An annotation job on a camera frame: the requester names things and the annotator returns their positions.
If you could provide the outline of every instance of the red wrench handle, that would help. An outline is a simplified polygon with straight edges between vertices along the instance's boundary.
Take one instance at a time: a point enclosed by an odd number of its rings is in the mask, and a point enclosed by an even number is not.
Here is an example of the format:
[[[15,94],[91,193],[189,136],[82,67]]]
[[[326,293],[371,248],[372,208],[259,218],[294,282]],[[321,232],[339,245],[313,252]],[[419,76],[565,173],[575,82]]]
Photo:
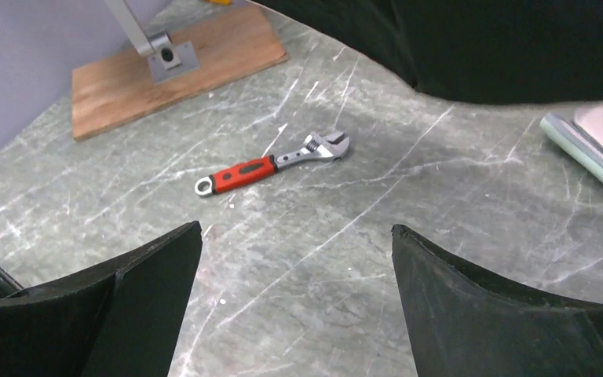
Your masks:
[[[211,174],[210,179],[214,193],[220,194],[265,179],[277,171],[274,155],[269,155]]]

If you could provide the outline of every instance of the wooden board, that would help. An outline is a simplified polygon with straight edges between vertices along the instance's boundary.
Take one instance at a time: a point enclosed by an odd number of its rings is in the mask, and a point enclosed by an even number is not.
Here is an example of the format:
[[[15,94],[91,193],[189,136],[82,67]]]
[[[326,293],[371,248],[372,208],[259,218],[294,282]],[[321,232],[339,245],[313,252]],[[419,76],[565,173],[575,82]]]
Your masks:
[[[288,59],[260,7],[249,3],[170,38],[174,44],[191,41],[200,68],[156,85],[147,60],[133,48],[73,71],[75,140],[102,134]]]

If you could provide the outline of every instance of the wrench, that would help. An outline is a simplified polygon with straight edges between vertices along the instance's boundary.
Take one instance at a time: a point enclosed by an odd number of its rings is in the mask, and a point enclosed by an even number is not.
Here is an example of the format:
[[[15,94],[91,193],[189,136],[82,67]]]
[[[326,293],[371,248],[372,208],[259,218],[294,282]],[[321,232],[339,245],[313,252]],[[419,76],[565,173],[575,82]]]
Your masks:
[[[326,137],[312,132],[297,151],[281,156],[269,155],[254,159],[200,178],[196,182],[196,194],[199,196],[222,194],[265,179],[303,161],[316,159],[335,161],[345,156],[349,146],[350,138],[341,131],[335,131]]]

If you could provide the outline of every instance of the black cloth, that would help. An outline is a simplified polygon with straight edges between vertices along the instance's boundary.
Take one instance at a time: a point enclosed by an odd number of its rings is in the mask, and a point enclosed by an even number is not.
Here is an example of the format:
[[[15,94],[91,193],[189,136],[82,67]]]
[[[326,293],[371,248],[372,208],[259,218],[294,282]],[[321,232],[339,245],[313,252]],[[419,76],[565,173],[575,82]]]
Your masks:
[[[474,104],[603,100],[603,0],[254,0],[418,92]]]

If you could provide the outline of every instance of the gray marble countertop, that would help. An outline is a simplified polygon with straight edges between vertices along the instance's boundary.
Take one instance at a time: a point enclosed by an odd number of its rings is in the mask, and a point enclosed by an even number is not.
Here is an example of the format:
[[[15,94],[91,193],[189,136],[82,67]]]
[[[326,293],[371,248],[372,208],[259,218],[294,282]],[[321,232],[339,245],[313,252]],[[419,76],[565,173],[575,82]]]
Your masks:
[[[175,2],[154,24],[206,8]],[[603,186],[547,140],[548,108],[412,92],[268,13],[290,61],[83,143],[62,98],[0,151],[0,265],[53,280],[200,220],[205,248],[172,376],[411,376],[392,225],[511,279],[603,302]],[[309,131],[353,139],[201,199],[198,178]]]

